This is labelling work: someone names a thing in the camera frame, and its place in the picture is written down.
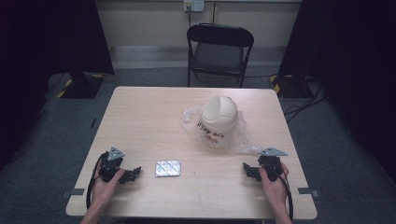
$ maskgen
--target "folding chair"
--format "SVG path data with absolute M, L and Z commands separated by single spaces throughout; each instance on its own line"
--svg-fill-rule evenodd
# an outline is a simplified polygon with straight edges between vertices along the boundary
M 242 88 L 254 43 L 254 37 L 248 30 L 237 26 L 200 23 L 190 27 L 187 40 L 188 87 L 192 71 L 195 77 L 197 73 L 236 77 L 236 82 L 240 80 L 239 88 Z

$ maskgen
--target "clear plastic bag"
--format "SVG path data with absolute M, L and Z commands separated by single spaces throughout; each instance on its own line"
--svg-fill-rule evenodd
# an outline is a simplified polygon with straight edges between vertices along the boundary
M 201 117 L 202 107 L 200 105 L 193 105 L 183 111 L 183 120 L 181 124 L 184 130 L 191 135 L 195 141 L 205 144 L 201 139 L 201 128 L 198 122 Z M 233 128 L 230 136 L 226 140 L 226 146 L 234 153 L 257 155 L 262 147 L 255 146 L 251 141 L 248 134 L 247 123 L 244 120 L 242 111 L 238 111 L 238 121 Z

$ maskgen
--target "handheld controller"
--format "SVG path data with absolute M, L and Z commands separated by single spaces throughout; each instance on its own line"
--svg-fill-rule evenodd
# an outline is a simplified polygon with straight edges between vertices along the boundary
M 116 172 L 120 169 L 120 165 L 123 160 L 122 157 L 124 156 L 125 153 L 121 152 L 115 147 L 112 147 L 109 152 L 107 151 L 102 154 L 102 164 L 99 170 L 99 176 L 101 176 L 105 182 L 110 181 L 116 174 Z M 119 180 L 120 184 L 125 184 L 125 182 L 127 181 L 134 181 L 140 174 L 141 169 L 142 167 L 139 166 L 132 171 L 125 170 L 124 175 Z
M 259 151 L 259 155 L 260 157 L 257 159 L 259 165 L 264 167 L 271 181 L 276 181 L 277 177 L 283 173 L 282 164 L 278 156 L 287 156 L 288 154 L 274 147 L 268 147 L 265 150 Z M 248 177 L 262 181 L 259 167 L 250 167 L 246 163 L 243 163 L 243 165 Z

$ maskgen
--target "electrical outlet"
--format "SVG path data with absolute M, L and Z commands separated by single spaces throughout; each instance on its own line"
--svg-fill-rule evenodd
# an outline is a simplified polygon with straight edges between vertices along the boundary
M 189 8 L 190 11 L 194 11 L 194 0 L 183 0 L 183 1 L 184 1 L 183 4 L 184 11 L 189 11 Z
M 194 11 L 204 11 L 204 0 L 194 0 Z

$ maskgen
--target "hand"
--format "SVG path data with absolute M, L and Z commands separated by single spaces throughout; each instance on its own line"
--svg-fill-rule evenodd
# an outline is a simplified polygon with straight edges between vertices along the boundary
M 289 174 L 289 169 L 282 162 L 283 174 L 281 177 L 286 179 Z M 259 168 L 260 176 L 262 177 L 262 190 L 264 196 L 270 204 L 271 210 L 274 213 L 277 224 L 291 223 L 291 220 L 286 209 L 287 192 L 282 181 L 277 178 L 276 181 L 270 181 L 268 179 L 267 171 L 263 168 Z
M 125 170 L 119 169 L 109 182 L 105 182 L 101 177 L 99 177 L 100 167 L 101 162 L 99 162 L 98 168 L 95 172 L 95 183 L 92 188 L 92 205 L 101 204 L 105 210 L 113 197 L 114 192 L 116 191 L 116 186 L 118 185 L 120 178 L 125 173 Z
M 116 191 L 116 186 L 118 185 L 120 178 L 125 173 L 124 169 L 119 169 L 110 181 L 105 182 L 101 177 L 99 177 L 101 163 L 102 162 L 99 162 L 94 176 L 95 183 L 92 188 L 91 206 L 85 214 L 85 217 L 81 220 L 81 224 L 98 223 L 100 216 L 105 212 L 114 192 Z

